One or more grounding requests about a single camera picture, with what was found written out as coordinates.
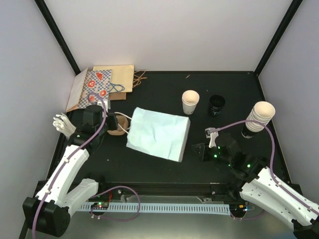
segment bundle of white utensils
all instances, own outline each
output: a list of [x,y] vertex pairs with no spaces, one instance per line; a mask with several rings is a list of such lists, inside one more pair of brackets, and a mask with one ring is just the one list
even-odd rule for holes
[[57,131],[63,133],[67,139],[75,132],[76,127],[70,122],[69,118],[61,113],[53,117],[53,126]]

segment black metal post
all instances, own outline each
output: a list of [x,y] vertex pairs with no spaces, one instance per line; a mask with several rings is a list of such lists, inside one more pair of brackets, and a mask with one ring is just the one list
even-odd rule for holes
[[48,9],[47,5],[45,4],[44,0],[34,0],[37,4],[38,8],[40,9],[44,19],[46,20],[47,24],[49,25],[53,35],[55,36],[55,39],[59,43],[64,55],[68,59],[74,73],[77,75],[81,73],[78,65],[76,64],[74,57],[66,44],[57,24],[55,23],[53,16],[50,13],[50,10]]
[[261,58],[258,66],[255,70],[256,76],[259,76],[260,73],[262,72],[262,70],[265,67],[267,61],[269,60],[271,54],[275,50],[280,38],[283,36],[290,21],[293,19],[296,11],[298,10],[298,8],[302,2],[303,2],[303,0],[293,0],[292,3],[290,4],[284,18],[280,22],[279,27],[277,28],[273,38],[271,39],[271,42],[269,43],[263,57]]

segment white wall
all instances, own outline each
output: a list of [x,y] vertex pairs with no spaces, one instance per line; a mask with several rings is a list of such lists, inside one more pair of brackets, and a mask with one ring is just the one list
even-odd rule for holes
[[261,73],[294,183],[319,203],[319,1],[303,1]]
[[81,70],[253,71],[291,0],[46,0]]
[[45,179],[74,72],[33,0],[0,2],[0,238],[16,239],[22,203]]

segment stack of cups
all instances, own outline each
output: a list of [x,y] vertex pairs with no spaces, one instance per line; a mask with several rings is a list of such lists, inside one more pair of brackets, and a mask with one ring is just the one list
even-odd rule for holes
[[187,115],[194,113],[196,105],[199,101],[199,94],[196,91],[185,91],[181,97],[183,103],[183,112]]
[[[255,104],[247,120],[255,120],[263,125],[267,125],[272,117],[275,115],[275,107],[266,101],[259,101]],[[246,122],[242,129],[242,135],[245,138],[251,138],[258,132],[262,131],[264,127],[258,123]]]

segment checkered paper bag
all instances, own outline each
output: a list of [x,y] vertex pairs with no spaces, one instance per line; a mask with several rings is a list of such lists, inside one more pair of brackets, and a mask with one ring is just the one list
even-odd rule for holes
[[84,109],[92,102],[98,102],[95,96],[88,94],[94,92],[99,94],[105,102],[109,98],[109,87],[112,70],[87,71],[87,69],[77,75],[74,79],[66,112],[76,109]]

